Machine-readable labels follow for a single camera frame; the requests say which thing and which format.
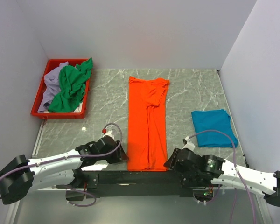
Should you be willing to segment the orange t shirt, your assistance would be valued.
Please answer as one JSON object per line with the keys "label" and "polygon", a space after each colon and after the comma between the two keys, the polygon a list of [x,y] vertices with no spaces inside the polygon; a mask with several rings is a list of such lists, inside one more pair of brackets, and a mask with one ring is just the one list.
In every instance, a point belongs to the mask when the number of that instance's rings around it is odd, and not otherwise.
{"label": "orange t shirt", "polygon": [[166,171],[166,97],[170,82],[129,77],[128,84],[127,169]]}

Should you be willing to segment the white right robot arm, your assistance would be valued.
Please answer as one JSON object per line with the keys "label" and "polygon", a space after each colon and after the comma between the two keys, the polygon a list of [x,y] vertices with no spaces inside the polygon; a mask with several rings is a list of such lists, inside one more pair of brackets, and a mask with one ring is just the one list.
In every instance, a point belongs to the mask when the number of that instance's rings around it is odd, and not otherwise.
{"label": "white right robot arm", "polygon": [[227,159],[200,156],[187,148],[175,148],[164,167],[179,173],[184,187],[221,185],[248,190],[263,197],[268,204],[280,207],[280,171],[268,173],[235,166]]}

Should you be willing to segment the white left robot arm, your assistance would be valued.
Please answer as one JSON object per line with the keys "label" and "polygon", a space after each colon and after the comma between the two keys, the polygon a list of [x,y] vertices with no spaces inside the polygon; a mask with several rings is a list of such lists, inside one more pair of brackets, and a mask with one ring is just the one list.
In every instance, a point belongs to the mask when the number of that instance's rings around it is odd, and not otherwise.
{"label": "white left robot arm", "polygon": [[120,140],[110,136],[56,156],[27,159],[20,155],[0,171],[0,200],[3,204],[12,204],[24,198],[28,192],[46,187],[79,187],[89,181],[82,168],[100,160],[114,164],[127,159]]}

